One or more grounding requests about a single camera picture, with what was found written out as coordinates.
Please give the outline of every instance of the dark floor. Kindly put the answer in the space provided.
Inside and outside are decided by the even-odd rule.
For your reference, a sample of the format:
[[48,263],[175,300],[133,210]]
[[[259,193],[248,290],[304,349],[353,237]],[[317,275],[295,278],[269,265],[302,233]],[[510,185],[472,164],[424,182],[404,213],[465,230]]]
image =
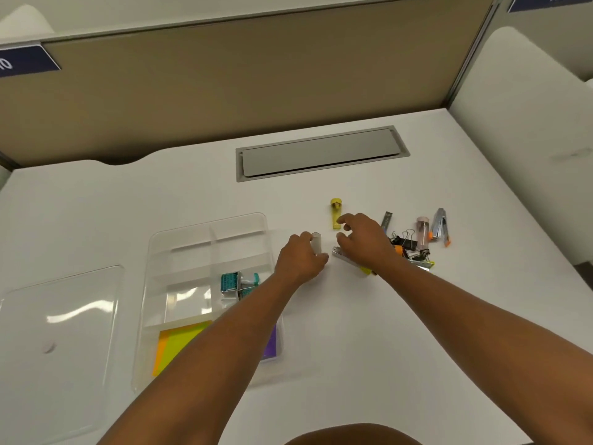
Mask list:
[[590,262],[585,262],[575,265],[574,268],[579,272],[579,275],[585,280],[591,290],[593,290],[593,265]]

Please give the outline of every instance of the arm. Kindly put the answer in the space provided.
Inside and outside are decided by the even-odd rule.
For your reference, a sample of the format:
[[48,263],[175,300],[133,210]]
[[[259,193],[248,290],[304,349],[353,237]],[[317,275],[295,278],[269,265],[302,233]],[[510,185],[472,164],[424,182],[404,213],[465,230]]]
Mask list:
[[308,232],[291,236],[274,274],[196,336],[99,445],[218,443],[286,303],[327,263],[327,254],[313,254],[310,241]]
[[379,224],[339,219],[338,243],[404,299],[470,379],[538,445],[593,443],[593,356],[398,256]]

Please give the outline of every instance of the clear plastic organizer box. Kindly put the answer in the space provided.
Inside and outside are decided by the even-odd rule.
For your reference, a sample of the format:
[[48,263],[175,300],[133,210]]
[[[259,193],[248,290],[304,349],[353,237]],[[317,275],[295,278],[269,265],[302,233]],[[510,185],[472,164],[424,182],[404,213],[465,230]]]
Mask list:
[[[161,331],[216,320],[238,302],[236,292],[221,292],[223,274],[258,273],[264,281],[273,269],[263,214],[226,218],[152,236],[134,360],[134,391],[142,391],[154,379]],[[276,325],[277,356],[260,363],[252,384],[265,383],[282,372],[282,344],[280,318]]]

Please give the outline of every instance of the blue sign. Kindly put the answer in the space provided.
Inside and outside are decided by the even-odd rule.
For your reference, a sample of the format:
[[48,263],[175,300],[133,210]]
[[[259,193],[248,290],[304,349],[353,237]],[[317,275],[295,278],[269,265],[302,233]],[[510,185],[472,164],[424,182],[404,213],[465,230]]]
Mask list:
[[60,70],[40,44],[0,50],[0,78]]
[[591,1],[593,0],[513,0],[509,12],[531,11],[532,9],[543,9],[545,7],[579,5]]

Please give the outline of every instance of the hand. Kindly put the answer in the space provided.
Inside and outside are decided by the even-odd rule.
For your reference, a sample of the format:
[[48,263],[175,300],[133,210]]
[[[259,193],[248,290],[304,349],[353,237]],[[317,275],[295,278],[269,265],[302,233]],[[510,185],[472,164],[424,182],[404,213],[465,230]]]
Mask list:
[[360,266],[378,272],[382,264],[397,257],[385,232],[366,215],[344,214],[337,222],[344,224],[345,231],[352,230],[349,236],[338,232],[337,242],[345,255]]
[[326,266],[329,256],[327,253],[315,255],[311,239],[310,232],[300,236],[293,234],[280,251],[275,274],[298,286],[315,278]]

